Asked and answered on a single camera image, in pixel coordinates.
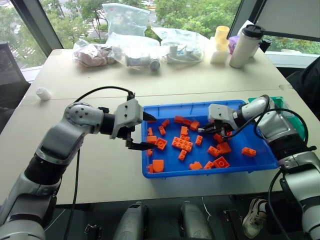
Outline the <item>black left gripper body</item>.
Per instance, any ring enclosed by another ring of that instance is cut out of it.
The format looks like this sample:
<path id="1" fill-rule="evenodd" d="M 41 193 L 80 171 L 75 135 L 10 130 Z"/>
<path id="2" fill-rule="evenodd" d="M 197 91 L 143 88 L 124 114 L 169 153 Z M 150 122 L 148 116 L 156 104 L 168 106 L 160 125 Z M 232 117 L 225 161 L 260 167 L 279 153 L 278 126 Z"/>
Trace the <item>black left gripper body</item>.
<path id="1" fill-rule="evenodd" d="M 130 150 L 135 150 L 135 143 L 133 142 L 132 139 L 132 132 L 135 131 L 135 127 L 121 127 L 118 131 L 118 137 L 125 140 L 125 146 L 130 149 Z"/>

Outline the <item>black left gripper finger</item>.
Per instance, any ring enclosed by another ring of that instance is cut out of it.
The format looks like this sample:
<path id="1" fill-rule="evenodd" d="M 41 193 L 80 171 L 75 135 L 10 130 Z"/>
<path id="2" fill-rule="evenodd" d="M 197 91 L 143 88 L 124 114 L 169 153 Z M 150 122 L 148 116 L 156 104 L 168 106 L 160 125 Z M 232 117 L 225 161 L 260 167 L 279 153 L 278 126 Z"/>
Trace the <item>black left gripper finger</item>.
<path id="1" fill-rule="evenodd" d="M 148 123 L 155 123 L 157 121 L 157 119 L 153 115 L 145 111 L 142 113 L 142 116 L 143 116 L 143 121 L 146 121 Z"/>
<path id="2" fill-rule="evenodd" d="M 133 142 L 131 144 L 132 150 L 138 150 L 138 151 L 146 151 L 156 148 L 157 146 L 154 143 L 149 142 L 141 142 L 141 143 L 135 143 Z"/>

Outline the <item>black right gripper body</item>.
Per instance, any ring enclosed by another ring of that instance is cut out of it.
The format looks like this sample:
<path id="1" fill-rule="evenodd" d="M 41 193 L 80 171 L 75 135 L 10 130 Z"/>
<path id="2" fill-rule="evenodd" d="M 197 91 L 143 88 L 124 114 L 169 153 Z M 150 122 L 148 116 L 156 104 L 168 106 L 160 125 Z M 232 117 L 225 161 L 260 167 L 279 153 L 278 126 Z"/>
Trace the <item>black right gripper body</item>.
<path id="1" fill-rule="evenodd" d="M 233 127 L 229 123 L 224 122 L 222 120 L 216 119 L 213 121 L 212 124 L 213 124 L 213 132 L 214 133 L 226 135 L 228 132 L 234 131 Z"/>

